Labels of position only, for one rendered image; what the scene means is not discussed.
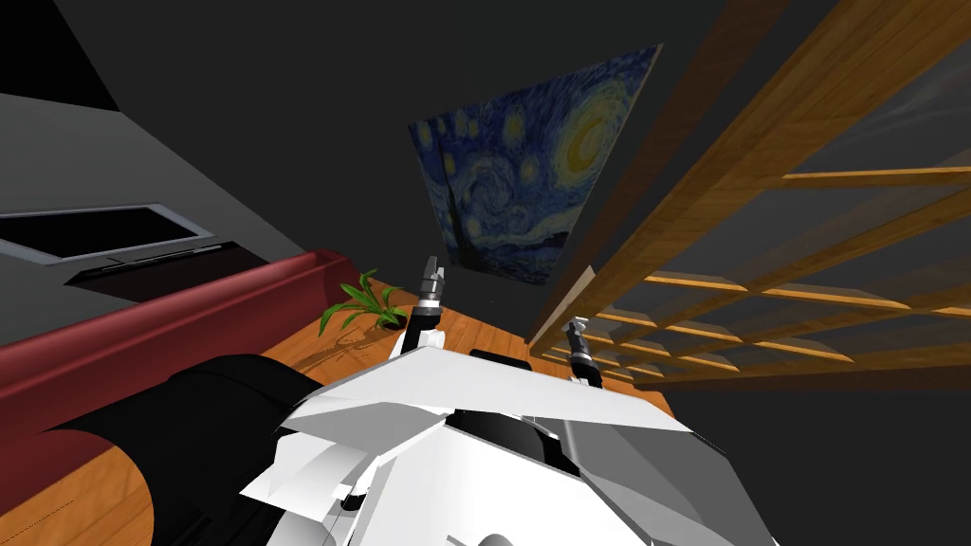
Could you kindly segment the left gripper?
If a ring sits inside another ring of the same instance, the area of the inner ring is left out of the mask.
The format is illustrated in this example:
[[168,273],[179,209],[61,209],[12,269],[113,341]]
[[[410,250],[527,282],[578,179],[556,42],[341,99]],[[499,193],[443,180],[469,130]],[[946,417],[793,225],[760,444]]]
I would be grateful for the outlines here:
[[440,305],[445,286],[445,269],[436,256],[428,259],[419,286],[419,305]]

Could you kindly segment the green potted plant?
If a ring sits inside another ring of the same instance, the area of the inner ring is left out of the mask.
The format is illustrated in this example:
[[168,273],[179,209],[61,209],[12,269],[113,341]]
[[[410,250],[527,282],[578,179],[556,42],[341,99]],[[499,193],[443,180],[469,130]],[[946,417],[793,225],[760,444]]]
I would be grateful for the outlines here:
[[353,314],[343,320],[340,329],[346,328],[351,321],[363,315],[376,317],[376,329],[387,331],[402,330],[407,326],[409,316],[396,306],[390,304],[391,295],[398,290],[397,286],[386,286],[381,295],[376,296],[371,280],[377,272],[376,268],[361,273],[358,277],[358,287],[341,282],[339,288],[350,297],[351,302],[334,304],[326,309],[319,321],[318,336],[324,333],[330,319],[340,311],[350,310]]

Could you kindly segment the blue starry night painting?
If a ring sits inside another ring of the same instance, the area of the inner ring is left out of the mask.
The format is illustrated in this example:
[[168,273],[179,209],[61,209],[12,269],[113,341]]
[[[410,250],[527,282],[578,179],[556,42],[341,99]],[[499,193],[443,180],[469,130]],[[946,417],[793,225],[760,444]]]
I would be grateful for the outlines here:
[[651,45],[409,126],[453,264],[548,282],[661,49]]

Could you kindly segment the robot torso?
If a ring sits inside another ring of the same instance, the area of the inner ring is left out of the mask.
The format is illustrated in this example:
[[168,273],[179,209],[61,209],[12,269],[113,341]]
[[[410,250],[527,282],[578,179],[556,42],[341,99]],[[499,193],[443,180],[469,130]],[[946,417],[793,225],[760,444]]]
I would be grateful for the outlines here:
[[721,452],[653,404],[423,347],[306,397],[243,494],[268,546],[778,546]]

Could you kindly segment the dark television stand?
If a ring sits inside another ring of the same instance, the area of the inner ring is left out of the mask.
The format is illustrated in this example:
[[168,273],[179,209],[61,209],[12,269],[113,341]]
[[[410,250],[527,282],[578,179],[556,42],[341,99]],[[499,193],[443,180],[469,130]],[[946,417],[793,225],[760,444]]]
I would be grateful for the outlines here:
[[266,260],[234,242],[225,242],[87,269],[66,284],[122,300],[146,302],[264,265]]

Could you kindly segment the wooden glazed lattice door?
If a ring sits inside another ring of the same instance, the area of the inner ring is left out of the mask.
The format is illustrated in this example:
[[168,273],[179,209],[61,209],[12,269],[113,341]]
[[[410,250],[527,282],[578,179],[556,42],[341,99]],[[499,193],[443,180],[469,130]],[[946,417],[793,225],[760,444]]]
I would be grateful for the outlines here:
[[[971,368],[971,342],[845,355],[811,347],[806,337],[880,320],[930,314],[965,316],[971,284],[908,302],[844,296],[832,287],[796,290],[795,280],[971,215],[971,168],[800,173],[797,167],[946,54],[971,40],[971,0],[839,0],[715,144],[531,343],[535,358],[561,362],[559,327],[574,315],[603,314],[641,282],[711,291],[711,298],[627,336],[597,337],[598,349],[628,353],[635,367],[665,362],[673,377],[643,373],[632,383],[657,389],[822,374],[875,374]],[[953,185],[958,191],[844,241],[774,265],[750,281],[666,274],[661,267],[765,191],[782,188]],[[779,325],[735,337],[704,330],[705,345],[678,353],[638,343],[652,331],[685,331],[707,312],[757,296],[842,305],[825,319]]]

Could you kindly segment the dark red sofa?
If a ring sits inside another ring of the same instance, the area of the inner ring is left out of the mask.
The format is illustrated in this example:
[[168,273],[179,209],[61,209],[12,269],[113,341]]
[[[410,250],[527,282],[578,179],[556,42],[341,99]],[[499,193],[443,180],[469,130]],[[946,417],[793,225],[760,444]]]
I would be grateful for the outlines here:
[[63,423],[207,359],[264,353],[358,276],[320,249],[0,347],[0,515],[109,449]]

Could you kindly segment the black flat screen television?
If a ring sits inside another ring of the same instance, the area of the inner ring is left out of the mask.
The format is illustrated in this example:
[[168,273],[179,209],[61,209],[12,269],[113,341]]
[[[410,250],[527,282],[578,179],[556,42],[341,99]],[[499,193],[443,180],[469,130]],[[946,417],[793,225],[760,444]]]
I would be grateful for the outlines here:
[[160,203],[0,212],[0,255],[41,265],[211,236],[207,229]]

